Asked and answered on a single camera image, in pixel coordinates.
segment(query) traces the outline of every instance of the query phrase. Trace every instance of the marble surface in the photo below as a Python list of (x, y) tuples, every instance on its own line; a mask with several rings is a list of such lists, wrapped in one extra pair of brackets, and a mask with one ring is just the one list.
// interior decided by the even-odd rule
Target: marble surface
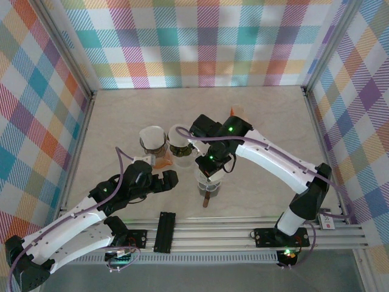
[[(298, 86), (242, 88), (129, 89), (99, 91), (72, 186), (68, 207), (74, 207), (100, 181), (119, 172), (114, 147), (130, 156), (143, 156), (139, 131), (158, 125), (168, 131), (176, 123), (191, 125), (206, 114), (223, 123), (230, 107), (240, 103), (250, 123), (268, 140), (313, 164), (323, 162), (313, 126)], [(235, 170), (226, 175), (218, 195), (202, 207), (203, 197), (190, 169), (175, 169), (179, 184), (171, 191), (149, 194), (114, 215), (122, 219), (159, 217), (160, 211), (190, 217), (279, 217), (294, 196), (277, 177), (258, 165), (238, 158)], [(339, 213), (331, 189), (323, 207)]]

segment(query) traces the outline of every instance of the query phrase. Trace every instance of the brown stick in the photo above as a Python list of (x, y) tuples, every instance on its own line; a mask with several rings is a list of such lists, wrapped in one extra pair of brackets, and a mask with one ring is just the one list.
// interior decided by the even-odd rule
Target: brown stick
[(208, 207), (209, 199), (211, 198), (211, 192), (206, 192), (204, 197), (204, 202), (202, 202), (202, 206), (204, 208)]

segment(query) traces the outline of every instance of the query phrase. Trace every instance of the white table surface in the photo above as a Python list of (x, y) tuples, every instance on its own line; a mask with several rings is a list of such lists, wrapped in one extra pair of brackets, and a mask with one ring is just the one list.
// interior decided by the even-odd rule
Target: white table surface
[[(115, 146), (130, 156), (143, 156), (139, 131), (150, 125), (167, 132), (176, 123), (191, 125), (206, 114), (223, 123), (230, 107), (240, 103), (249, 122), (268, 140), (291, 154), (319, 165), (323, 157), (308, 110), (298, 86), (242, 88), (126, 89), (99, 91), (80, 156), (68, 207), (74, 207), (100, 181), (119, 173)], [(225, 176), (218, 196), (202, 207), (194, 167), (175, 169), (179, 183), (169, 192), (149, 194), (135, 205), (117, 211), (124, 220), (158, 218), (161, 211), (178, 218), (279, 217), (294, 192), (258, 165), (238, 158), (235, 170)], [(323, 203), (338, 214), (338, 200), (330, 189)]]

